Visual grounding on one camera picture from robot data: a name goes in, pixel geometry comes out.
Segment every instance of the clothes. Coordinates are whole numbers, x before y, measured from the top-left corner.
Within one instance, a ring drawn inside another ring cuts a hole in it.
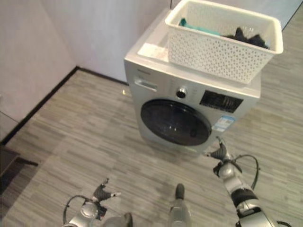
[[[261,38],[259,34],[248,39],[243,35],[243,31],[240,27],[237,28],[236,35],[226,35],[225,37],[269,49],[268,46],[265,45],[265,41]]]
[[[202,27],[198,27],[198,26],[192,26],[192,25],[189,25],[185,18],[182,18],[180,23],[179,23],[179,26],[182,26],[182,27],[187,27],[187,28],[191,28],[191,29],[195,29],[195,30],[198,30],[198,31],[202,31],[202,32],[207,32],[207,33],[210,33],[210,34],[213,34],[213,35],[220,35],[218,32],[215,32],[215,31],[211,31],[211,30],[208,30],[206,28],[202,28]]]
[[[213,35],[220,35],[216,31],[208,30],[206,28],[202,28],[202,27],[198,27],[198,26],[189,25],[187,23],[187,21],[185,20],[185,18],[181,19],[181,21],[179,23],[179,26],[195,29],[195,30],[202,31],[202,32],[207,32],[207,33],[210,33],[210,34],[213,34]],[[224,35],[224,37],[227,37],[227,38],[230,38],[230,39],[235,39],[235,40],[238,40],[238,41],[241,41],[241,42],[245,42],[245,43],[248,43],[248,44],[252,44],[252,45],[255,45],[255,46],[259,46],[259,47],[269,49],[268,46],[265,45],[265,41],[261,38],[261,36],[259,34],[257,34],[257,35],[248,39],[243,35],[243,31],[240,27],[237,28],[236,35]]]

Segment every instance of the sticker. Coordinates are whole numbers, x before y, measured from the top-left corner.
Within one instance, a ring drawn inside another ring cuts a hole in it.
[[[235,122],[235,119],[233,117],[229,116],[222,116],[216,124],[212,127],[213,130],[224,132],[226,129],[228,129],[232,123]]]
[[[155,44],[144,43],[144,45],[138,51],[138,55],[142,55],[149,58],[156,58],[165,62],[169,62],[168,49],[157,46]]]

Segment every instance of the washing machine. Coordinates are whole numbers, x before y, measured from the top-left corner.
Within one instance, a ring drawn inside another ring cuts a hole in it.
[[[259,100],[260,75],[243,85],[170,63],[167,14],[125,57],[139,130],[147,140],[203,154]]]

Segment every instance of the washing machine door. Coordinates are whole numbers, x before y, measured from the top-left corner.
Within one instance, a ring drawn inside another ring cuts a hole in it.
[[[156,99],[141,108],[144,124],[157,136],[184,146],[207,141],[211,133],[209,121],[195,109],[175,101]]]

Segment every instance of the perforated basket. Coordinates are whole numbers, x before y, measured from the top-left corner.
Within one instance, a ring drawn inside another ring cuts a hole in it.
[[[179,26],[192,26],[221,35]],[[165,20],[169,26],[169,61],[248,84],[275,55],[283,52],[280,22],[259,13],[203,0],[182,0]],[[233,40],[240,27],[244,36],[260,34],[269,49]]]

